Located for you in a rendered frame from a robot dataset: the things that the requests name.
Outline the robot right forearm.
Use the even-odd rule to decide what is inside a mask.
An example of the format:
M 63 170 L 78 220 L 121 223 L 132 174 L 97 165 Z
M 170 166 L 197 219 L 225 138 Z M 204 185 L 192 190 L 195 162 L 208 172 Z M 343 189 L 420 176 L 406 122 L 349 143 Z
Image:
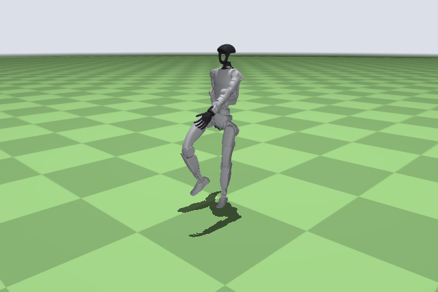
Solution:
M 212 105 L 212 103 L 215 102 L 215 101 L 216 101 L 216 98 L 212 98 L 212 97 L 211 97 L 211 105 Z M 218 111 L 219 111 L 219 110 L 218 110 Z

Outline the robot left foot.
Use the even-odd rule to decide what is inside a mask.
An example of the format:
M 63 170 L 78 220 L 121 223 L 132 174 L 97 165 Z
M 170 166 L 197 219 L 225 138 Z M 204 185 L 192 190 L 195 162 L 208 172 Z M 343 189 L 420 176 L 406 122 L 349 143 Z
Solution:
M 227 196 L 226 196 L 225 199 L 224 199 L 224 196 L 222 198 L 220 197 L 216 207 L 217 208 L 222 208 L 226 204 L 227 200 L 228 200 Z

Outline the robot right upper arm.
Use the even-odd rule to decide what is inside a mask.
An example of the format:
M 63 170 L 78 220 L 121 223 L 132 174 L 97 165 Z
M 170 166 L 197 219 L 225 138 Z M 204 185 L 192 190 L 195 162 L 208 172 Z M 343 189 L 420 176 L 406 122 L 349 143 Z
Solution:
M 212 98 L 215 98 L 215 92 L 214 92 L 214 71 L 215 71 L 215 69 L 213 69 L 213 70 L 210 71 L 211 86 L 213 87 L 213 89 L 211 89 L 211 90 L 209 91 L 209 95 L 210 95 L 210 97 L 212 97 Z

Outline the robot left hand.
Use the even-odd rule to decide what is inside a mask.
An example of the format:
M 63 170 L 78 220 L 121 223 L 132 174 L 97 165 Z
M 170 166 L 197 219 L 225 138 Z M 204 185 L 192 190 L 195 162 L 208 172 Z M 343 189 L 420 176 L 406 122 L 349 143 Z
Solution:
M 202 129 L 204 129 L 204 128 L 210 123 L 210 121 L 211 121 L 211 117 L 215 115 L 214 112 L 212 111 L 212 108 L 213 108 L 213 107 L 214 107 L 214 106 L 211 106 L 211 107 L 207 110 L 207 112 L 205 112 L 205 113 L 202 113 L 202 114 L 198 114 L 198 115 L 196 115 L 196 117 L 202 116 L 202 118 L 200 118 L 199 120 L 197 120 L 196 122 L 194 122 L 194 123 L 197 123 L 197 122 L 200 122 L 200 121 L 202 120 L 200 123 L 198 123 L 197 125 L 195 125 L 196 127 L 198 127 L 198 126 L 200 125 L 198 128 L 200 128 L 200 129 L 202 130 Z M 205 123 L 206 123 L 206 124 L 205 124 Z M 201 125 L 201 124 L 202 124 L 202 125 Z M 201 128 L 202 126 L 204 126 L 204 127 Z

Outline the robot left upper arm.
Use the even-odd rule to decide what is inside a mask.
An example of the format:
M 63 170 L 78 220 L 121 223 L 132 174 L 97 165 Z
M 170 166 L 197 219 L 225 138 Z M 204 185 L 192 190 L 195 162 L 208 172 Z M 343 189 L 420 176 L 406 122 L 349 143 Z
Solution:
M 235 89 L 236 89 L 236 87 L 238 86 L 238 84 L 239 84 L 239 83 L 242 81 L 242 79 L 244 78 L 243 75 L 242 75 L 238 70 L 235 70 L 235 71 L 232 73 L 231 77 L 232 77 L 232 78 L 231 78 L 231 80 L 230 80 L 230 82 L 229 82 L 229 84 L 228 84 L 227 89 L 222 89 L 222 90 L 220 91 L 220 94 L 224 95 L 225 92 L 226 92 L 228 89 L 230 89 L 230 90 L 231 90 L 231 95 L 232 95 L 232 93 L 235 91 Z

